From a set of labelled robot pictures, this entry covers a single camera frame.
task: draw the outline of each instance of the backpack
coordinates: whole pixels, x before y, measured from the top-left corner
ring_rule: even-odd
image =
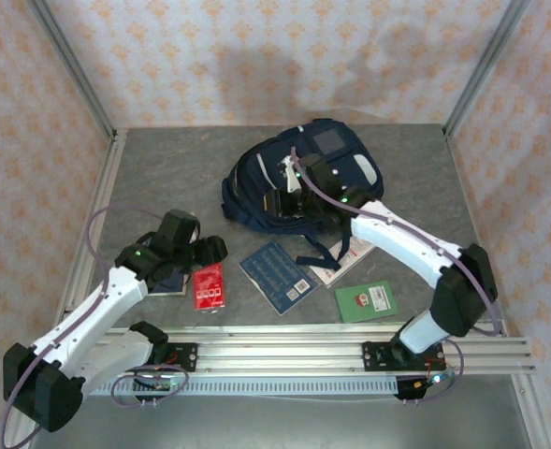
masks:
[[[321,154],[347,187],[357,186],[380,199],[384,182],[369,151],[345,123],[331,119],[316,119],[283,131],[241,156],[222,183],[222,209],[225,218],[235,220],[254,231],[270,234],[302,235],[323,255],[323,259],[299,256],[298,265],[340,269],[342,257],[350,245],[350,233],[342,235],[337,258],[316,238],[329,232],[324,221],[308,217],[277,217],[265,211],[263,196],[270,190],[284,188],[286,178],[280,162],[296,147],[298,157]]]

